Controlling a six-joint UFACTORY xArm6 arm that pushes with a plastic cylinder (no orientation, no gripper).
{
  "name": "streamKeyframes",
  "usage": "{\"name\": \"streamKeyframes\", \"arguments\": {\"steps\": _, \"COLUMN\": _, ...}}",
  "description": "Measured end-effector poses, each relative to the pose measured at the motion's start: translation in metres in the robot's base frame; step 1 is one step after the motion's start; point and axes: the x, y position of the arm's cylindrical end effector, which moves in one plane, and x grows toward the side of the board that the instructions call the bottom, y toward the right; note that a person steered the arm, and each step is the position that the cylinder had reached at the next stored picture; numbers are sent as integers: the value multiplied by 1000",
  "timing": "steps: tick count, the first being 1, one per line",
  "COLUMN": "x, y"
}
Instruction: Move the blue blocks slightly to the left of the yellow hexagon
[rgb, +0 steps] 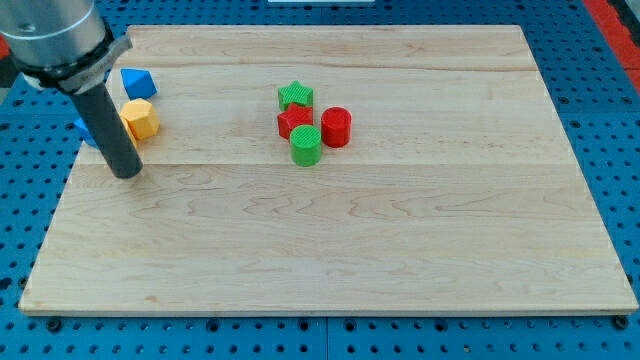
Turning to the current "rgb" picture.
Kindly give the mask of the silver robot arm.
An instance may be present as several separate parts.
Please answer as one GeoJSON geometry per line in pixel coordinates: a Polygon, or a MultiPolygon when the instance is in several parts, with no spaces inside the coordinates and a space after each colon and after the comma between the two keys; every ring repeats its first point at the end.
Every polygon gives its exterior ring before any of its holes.
{"type": "Polygon", "coordinates": [[[94,0],[1,0],[1,34],[36,88],[79,95],[98,86],[132,48],[115,37],[94,0]]]}

